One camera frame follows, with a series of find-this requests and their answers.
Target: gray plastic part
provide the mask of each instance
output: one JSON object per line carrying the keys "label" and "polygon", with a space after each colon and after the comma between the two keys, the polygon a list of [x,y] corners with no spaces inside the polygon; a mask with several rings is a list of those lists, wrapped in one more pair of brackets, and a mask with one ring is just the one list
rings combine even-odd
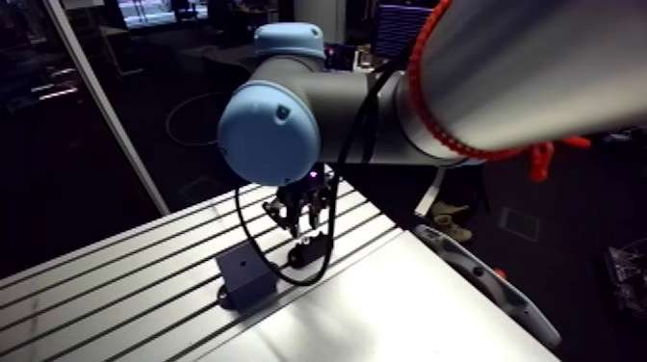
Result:
{"label": "gray plastic part", "polygon": [[469,275],[466,277],[468,281],[491,297],[499,308],[524,327],[542,345],[549,349],[559,345],[561,342],[559,332],[541,313],[541,310],[474,254],[449,236],[426,225],[416,226],[413,233],[462,275]]}

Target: black cable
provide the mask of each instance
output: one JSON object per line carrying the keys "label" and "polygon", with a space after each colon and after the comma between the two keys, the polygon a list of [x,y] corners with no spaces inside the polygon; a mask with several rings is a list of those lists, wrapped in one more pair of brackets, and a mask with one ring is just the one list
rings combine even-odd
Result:
{"label": "black cable", "polygon": [[379,75],[379,77],[377,78],[377,80],[369,90],[369,92],[364,97],[362,104],[359,106],[359,109],[355,114],[355,118],[352,121],[352,126],[350,128],[350,131],[347,134],[346,138],[344,139],[344,143],[342,144],[342,147],[340,149],[339,156],[337,158],[338,170],[335,171],[334,175],[332,176],[332,180],[330,180],[331,198],[330,198],[330,205],[328,206],[328,244],[327,244],[325,254],[323,255],[322,266],[320,267],[319,271],[317,271],[315,275],[305,278],[303,280],[297,280],[282,273],[281,270],[279,270],[272,262],[268,260],[268,258],[263,253],[263,250],[256,242],[256,239],[254,239],[254,237],[249,232],[245,218],[243,218],[243,210],[241,209],[241,201],[239,198],[240,189],[236,189],[236,191],[234,192],[234,201],[236,203],[236,214],[238,214],[238,219],[241,223],[241,227],[243,228],[243,231],[245,232],[247,240],[253,247],[254,251],[258,253],[258,256],[260,257],[263,264],[265,264],[270,269],[270,271],[272,271],[272,273],[276,275],[276,277],[278,277],[279,279],[299,287],[308,287],[319,282],[324,277],[325,272],[327,271],[328,266],[330,264],[330,259],[332,257],[332,248],[333,248],[334,235],[335,235],[335,216],[337,215],[337,191],[339,190],[339,182],[340,182],[339,167],[343,166],[346,163],[346,159],[348,158],[350,153],[350,148],[352,147],[353,137],[360,130],[362,125],[362,119],[364,119],[364,116],[370,110],[371,105],[377,99],[377,94],[379,93],[379,91],[384,87],[384,85],[386,84],[386,81],[389,80],[391,75],[393,75],[393,73],[395,73],[396,70],[397,70],[396,66],[386,66],[384,72]]}
{"label": "black cable", "polygon": [[167,131],[167,136],[173,142],[175,142],[175,143],[177,143],[177,144],[179,144],[179,145],[181,145],[183,147],[206,147],[206,146],[209,146],[209,145],[218,144],[218,139],[213,139],[213,140],[210,140],[210,141],[207,141],[207,142],[186,142],[186,141],[182,141],[179,138],[177,138],[175,135],[173,135],[173,133],[170,131],[170,120],[173,118],[173,116],[175,115],[175,113],[177,111],[179,111],[182,107],[186,106],[187,104],[189,104],[189,103],[191,103],[191,102],[193,102],[193,101],[195,101],[197,99],[202,99],[202,98],[204,98],[206,96],[214,95],[214,94],[218,95],[218,94],[222,94],[222,92],[211,91],[211,92],[208,92],[208,93],[203,93],[201,95],[197,95],[195,97],[189,98],[187,100],[182,101],[182,103],[175,106],[175,108],[173,108],[168,113],[167,119],[165,120],[165,127],[166,127],[166,131]]}

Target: aluminum table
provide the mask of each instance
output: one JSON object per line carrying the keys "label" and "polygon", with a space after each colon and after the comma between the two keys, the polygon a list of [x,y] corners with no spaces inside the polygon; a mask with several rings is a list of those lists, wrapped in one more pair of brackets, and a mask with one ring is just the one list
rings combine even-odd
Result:
{"label": "aluminum table", "polygon": [[[261,207],[274,191],[248,185],[241,201],[283,265],[294,240]],[[245,242],[228,193],[0,281],[0,361],[556,360],[350,184],[339,193],[316,286],[279,282],[243,315],[218,306],[214,256]]]}

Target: beige object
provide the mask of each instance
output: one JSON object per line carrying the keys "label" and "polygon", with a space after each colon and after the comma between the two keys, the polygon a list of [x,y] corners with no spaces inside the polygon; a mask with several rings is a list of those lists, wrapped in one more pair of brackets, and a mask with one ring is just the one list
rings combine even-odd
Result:
{"label": "beige object", "polygon": [[439,215],[453,215],[460,213],[461,211],[465,211],[469,209],[469,206],[453,206],[453,205],[448,205],[443,201],[438,201],[431,205],[431,214],[434,217],[437,217]]}
{"label": "beige object", "polygon": [[450,215],[433,217],[433,221],[436,223],[438,231],[447,234],[447,236],[459,243],[468,242],[474,236],[472,231],[455,224]]}

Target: light blue joint cap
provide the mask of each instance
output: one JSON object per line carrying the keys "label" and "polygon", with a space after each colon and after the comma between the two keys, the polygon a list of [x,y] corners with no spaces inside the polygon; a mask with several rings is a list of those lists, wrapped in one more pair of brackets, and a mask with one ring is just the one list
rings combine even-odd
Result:
{"label": "light blue joint cap", "polygon": [[319,158],[319,126],[291,91],[267,81],[236,90],[218,126],[220,152],[245,180],[283,186],[304,177]]}
{"label": "light blue joint cap", "polygon": [[257,56],[293,54],[325,59],[324,33],[314,24],[264,25],[254,33],[254,46]]}

